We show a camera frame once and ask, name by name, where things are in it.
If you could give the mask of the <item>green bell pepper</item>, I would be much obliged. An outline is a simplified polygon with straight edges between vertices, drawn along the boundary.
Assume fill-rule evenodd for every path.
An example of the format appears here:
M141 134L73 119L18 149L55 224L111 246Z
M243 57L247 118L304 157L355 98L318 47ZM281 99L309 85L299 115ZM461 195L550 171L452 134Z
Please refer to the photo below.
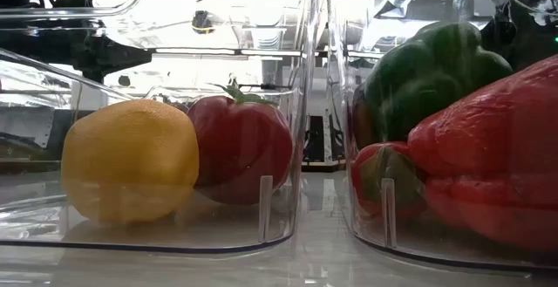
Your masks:
M405 141L426 117L512 72L500 54L483 48L476 26L429 24L386 52L355 90L350 130L356 146Z

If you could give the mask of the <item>red bell pepper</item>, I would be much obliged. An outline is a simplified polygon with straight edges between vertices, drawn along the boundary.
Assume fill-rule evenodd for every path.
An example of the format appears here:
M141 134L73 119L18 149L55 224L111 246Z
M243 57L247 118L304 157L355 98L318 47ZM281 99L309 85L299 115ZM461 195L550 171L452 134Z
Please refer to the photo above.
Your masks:
M408 147L445 224L558 250L558 54L421 121Z

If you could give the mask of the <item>orange-yellow mango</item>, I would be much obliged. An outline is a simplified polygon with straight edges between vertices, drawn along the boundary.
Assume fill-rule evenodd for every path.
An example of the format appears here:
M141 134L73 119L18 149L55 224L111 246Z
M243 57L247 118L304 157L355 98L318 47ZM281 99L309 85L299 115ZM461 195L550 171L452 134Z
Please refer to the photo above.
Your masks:
M200 168L193 122L149 99L103 107L65 136L61 184L69 203L98 223L152 222L194 191Z

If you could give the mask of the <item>black metal table frame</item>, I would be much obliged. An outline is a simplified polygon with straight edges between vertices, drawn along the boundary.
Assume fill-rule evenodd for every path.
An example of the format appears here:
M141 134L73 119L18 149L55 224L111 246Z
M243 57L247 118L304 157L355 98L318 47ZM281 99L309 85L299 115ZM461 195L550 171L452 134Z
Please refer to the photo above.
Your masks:
M328 109L325 115L309 115L302 171L332 173L340 170L345 170L345 155L344 133L338 119Z

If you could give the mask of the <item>clear plastic bin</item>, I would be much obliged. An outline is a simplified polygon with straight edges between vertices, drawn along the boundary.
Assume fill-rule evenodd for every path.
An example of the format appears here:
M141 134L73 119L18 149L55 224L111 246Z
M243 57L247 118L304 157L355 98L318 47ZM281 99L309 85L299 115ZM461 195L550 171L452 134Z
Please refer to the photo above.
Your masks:
M91 19L97 33L145 49L152 60L99 83L70 65L0 49L0 255L10 246L241 253L290 238L296 227L307 104L322 0L92 0L91 8L1 9L0 20ZM187 115L235 82L276 103L293 153L284 183L260 179L259 202L213 201L194 187L152 222L83 217L61 184L65 136L79 119L119 102L149 99Z
M558 17L558 0L328 0L330 72L340 96L347 180L339 196L352 233L394 255L465 268L542 271L558 276L558 250L534 250L498 243L472 230L445 224L429 207L417 218L397 218L393 179L381 181L382 215L370 216L358 205L351 163L362 150L350 130L355 90L373 66L421 28L468 22L479 30L506 3L530 13Z

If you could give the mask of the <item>red tomato with green stem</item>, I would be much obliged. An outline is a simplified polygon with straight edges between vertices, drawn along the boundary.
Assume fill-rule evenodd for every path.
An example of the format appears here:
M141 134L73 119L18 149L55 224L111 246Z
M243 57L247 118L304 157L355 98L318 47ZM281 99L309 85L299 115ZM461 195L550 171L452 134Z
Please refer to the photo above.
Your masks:
M286 179L293 153L289 125L276 103L242 92L235 82L221 89L226 95L203 97L187 112L200 154L194 187L216 202L256 204L263 176L275 187Z

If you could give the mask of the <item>bright red chili pepper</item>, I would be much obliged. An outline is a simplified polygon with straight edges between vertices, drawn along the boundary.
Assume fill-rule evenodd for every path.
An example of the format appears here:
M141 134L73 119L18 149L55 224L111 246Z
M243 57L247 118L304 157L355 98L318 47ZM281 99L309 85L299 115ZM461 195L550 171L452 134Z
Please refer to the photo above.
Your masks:
M391 141L363 148L351 163L351 182L359 207L370 216L382 215L381 181L393 179L397 218L417 218L425 209L425 172L411 160L405 142Z

